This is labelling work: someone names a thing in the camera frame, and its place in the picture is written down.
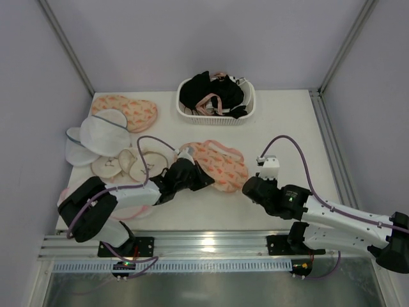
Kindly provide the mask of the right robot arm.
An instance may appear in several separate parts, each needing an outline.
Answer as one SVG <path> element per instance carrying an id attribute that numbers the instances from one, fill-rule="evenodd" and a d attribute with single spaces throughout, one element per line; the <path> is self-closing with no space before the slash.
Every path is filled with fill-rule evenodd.
<path id="1" fill-rule="evenodd" d="M 383 216 L 323 201 L 310 190 L 278 187 L 276 180 L 251 177 L 242 192 L 269 216 L 292 220 L 286 237 L 296 255 L 326 250 L 361 254 L 392 272 L 408 273 L 408 215 Z"/>

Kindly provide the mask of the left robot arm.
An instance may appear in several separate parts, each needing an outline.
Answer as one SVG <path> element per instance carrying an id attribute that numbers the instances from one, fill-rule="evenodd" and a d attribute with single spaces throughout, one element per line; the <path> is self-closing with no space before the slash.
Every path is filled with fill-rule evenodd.
<path id="1" fill-rule="evenodd" d="M 114 211 L 161 205 L 173 200 L 182 190 L 198 191 L 214 183 L 198 162 L 179 158 L 170 168 L 149 178 L 145 185 L 112 185 L 97 176 L 90 177 L 62 194 L 58 213 L 68 227 L 70 239 L 78 243 L 95 239 L 121 256 L 130 256 L 137 239 L 123 221 L 111 218 Z"/>

